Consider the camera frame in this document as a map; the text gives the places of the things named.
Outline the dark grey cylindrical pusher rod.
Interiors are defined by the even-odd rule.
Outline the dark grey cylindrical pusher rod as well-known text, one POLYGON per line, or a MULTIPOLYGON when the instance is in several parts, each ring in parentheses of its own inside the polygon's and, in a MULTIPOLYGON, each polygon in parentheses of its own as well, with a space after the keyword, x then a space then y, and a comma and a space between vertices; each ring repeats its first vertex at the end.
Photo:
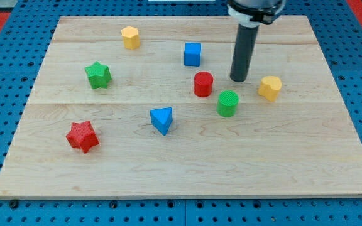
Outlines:
POLYGON ((257 33, 257 26, 245 27, 240 24, 238 25, 230 71, 231 80, 244 82, 247 79, 257 33))

